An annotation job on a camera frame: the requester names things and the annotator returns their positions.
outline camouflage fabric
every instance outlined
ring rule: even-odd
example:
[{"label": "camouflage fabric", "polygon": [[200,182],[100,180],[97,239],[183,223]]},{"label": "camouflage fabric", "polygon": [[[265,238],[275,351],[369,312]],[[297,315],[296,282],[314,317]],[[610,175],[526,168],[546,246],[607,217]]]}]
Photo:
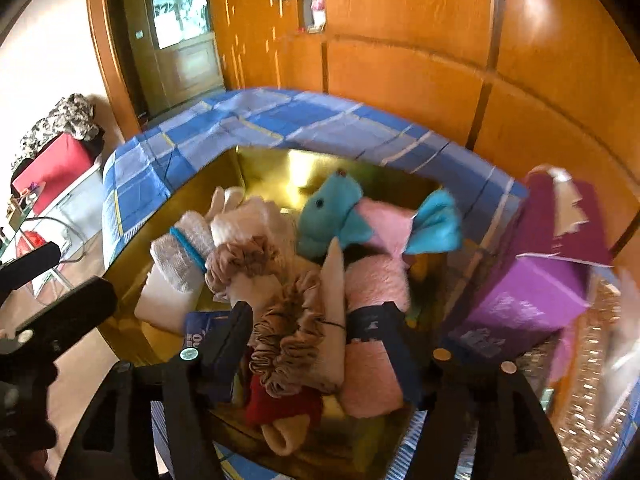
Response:
[{"label": "camouflage fabric", "polygon": [[12,171],[25,158],[35,158],[43,146],[59,134],[68,133],[77,140],[92,140],[100,128],[94,123],[94,105],[82,94],[62,98],[49,115],[34,124],[20,140]]}]

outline blue stuffed toy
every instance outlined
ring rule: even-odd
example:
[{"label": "blue stuffed toy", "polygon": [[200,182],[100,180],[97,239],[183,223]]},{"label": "blue stuffed toy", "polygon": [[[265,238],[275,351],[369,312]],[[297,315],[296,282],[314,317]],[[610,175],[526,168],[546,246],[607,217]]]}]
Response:
[{"label": "blue stuffed toy", "polygon": [[460,215],[446,190],[434,191],[411,211],[365,197],[360,184],[343,171],[329,176],[303,207],[298,254],[323,256],[334,237],[343,249],[361,244],[394,257],[445,253],[462,243]]}]

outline red sock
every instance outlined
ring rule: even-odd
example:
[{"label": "red sock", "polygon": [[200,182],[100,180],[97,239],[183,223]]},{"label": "red sock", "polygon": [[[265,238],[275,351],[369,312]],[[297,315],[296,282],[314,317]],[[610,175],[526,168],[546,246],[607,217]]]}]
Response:
[{"label": "red sock", "polygon": [[322,397],[318,390],[303,386],[298,394],[276,399],[271,397],[260,384],[258,375],[251,378],[251,397],[244,412],[249,425],[261,426],[281,418],[305,414],[311,419],[311,426],[320,423]]}]

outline blue package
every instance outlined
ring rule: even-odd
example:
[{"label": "blue package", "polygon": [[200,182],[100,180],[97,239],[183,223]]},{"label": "blue package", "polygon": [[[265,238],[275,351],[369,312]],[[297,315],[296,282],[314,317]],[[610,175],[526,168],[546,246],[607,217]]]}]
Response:
[{"label": "blue package", "polygon": [[184,341],[182,348],[197,348],[205,334],[226,323],[229,319],[228,310],[213,312],[190,312],[184,320]]},{"label": "blue package", "polygon": [[[197,348],[209,330],[220,327],[229,319],[229,311],[190,312],[184,320],[184,341],[182,348]],[[233,379],[227,384],[211,383],[203,387],[202,393],[216,402],[231,402]]]}]

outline blue hair tie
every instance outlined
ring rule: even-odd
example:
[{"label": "blue hair tie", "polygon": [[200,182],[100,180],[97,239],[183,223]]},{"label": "blue hair tie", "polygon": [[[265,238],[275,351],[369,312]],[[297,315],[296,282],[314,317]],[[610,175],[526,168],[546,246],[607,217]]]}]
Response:
[{"label": "blue hair tie", "polygon": [[203,257],[200,256],[200,253],[196,250],[196,248],[190,244],[190,242],[187,240],[184,234],[182,234],[180,229],[174,226],[169,229],[169,234],[173,235],[173,237],[178,240],[178,243],[184,248],[185,251],[187,251],[187,254],[195,262],[202,273],[204,274],[205,272],[207,272],[207,267],[204,264]]}]

